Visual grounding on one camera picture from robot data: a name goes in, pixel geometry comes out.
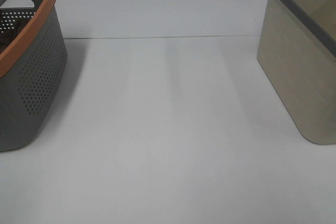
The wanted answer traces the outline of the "grey perforated basket orange rim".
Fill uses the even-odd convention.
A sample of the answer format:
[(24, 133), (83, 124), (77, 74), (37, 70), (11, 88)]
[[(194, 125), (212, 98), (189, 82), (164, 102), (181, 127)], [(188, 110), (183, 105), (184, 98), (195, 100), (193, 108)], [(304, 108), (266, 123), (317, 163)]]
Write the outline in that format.
[(31, 143), (67, 62), (56, 0), (1, 9), (1, 151)]

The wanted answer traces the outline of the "beige basket grey rim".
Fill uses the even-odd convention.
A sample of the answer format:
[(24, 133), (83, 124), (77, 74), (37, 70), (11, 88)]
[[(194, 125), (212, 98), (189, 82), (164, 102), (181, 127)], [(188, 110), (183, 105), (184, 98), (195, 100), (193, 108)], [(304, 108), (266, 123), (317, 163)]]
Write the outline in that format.
[(301, 135), (335, 143), (335, 0), (267, 0), (257, 60)]

